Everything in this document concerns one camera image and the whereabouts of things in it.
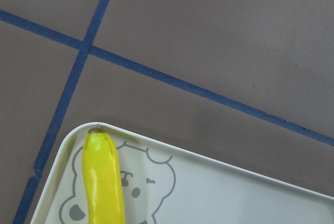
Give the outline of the cream bear tray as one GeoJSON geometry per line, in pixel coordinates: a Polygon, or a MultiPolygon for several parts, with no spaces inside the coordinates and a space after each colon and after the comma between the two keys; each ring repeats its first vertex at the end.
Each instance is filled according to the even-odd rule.
{"type": "Polygon", "coordinates": [[[127,223],[333,223],[333,198],[106,124],[63,140],[32,223],[87,223],[81,155],[89,129],[117,145],[127,223]]]}

